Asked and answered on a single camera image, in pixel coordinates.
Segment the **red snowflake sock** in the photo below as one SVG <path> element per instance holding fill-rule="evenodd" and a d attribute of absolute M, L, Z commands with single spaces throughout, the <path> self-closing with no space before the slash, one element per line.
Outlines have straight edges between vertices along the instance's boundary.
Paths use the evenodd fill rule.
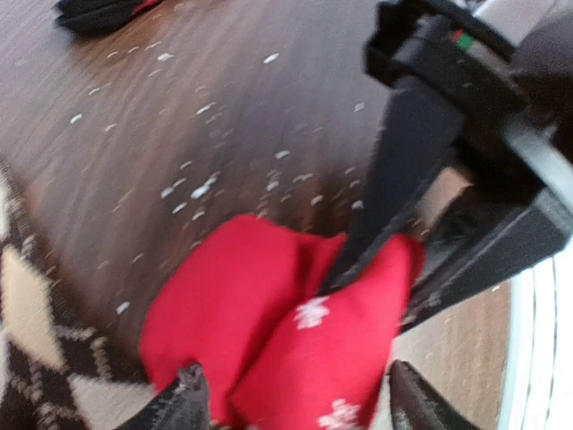
<path fill-rule="evenodd" d="M 345 242 L 254 216 L 216 229 L 146 316 L 139 350 L 155 388 L 198 363 L 221 425 L 367 428 L 424 252 L 397 234 L 357 280 L 323 296 Z"/>

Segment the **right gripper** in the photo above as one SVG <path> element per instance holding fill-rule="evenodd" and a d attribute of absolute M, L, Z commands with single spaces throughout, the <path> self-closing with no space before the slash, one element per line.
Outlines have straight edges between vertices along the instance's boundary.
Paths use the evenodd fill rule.
<path fill-rule="evenodd" d="M 405 225 L 460 132 L 465 169 L 538 182 L 571 206 L 572 141 L 560 138 L 572 126 L 571 2 L 487 1 L 469 12 L 451 1 L 383 1 L 365 64 L 395 86 L 363 208 L 322 291 L 356 281 Z"/>

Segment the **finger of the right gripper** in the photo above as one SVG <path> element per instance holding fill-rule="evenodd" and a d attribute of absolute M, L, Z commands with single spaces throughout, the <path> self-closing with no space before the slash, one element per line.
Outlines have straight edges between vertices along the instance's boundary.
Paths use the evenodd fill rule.
<path fill-rule="evenodd" d="M 525 205 L 462 197 L 445 210 L 425 243 L 426 265 L 412 290 L 401 330 L 556 254 L 572 237 L 572 213 L 551 196 Z"/>

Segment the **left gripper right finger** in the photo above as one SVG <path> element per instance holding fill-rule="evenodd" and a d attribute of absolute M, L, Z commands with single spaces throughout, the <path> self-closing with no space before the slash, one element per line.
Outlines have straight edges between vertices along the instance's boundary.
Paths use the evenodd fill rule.
<path fill-rule="evenodd" d="M 461 416 L 407 361 L 392 363 L 389 391 L 394 429 L 475 430 L 475 425 Z"/>

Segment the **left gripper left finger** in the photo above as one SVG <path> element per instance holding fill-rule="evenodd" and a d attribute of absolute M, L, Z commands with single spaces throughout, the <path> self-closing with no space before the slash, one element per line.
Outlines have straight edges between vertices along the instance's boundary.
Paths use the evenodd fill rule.
<path fill-rule="evenodd" d="M 210 429 L 210 390 L 200 364 L 178 370 L 176 379 L 121 429 Z"/>

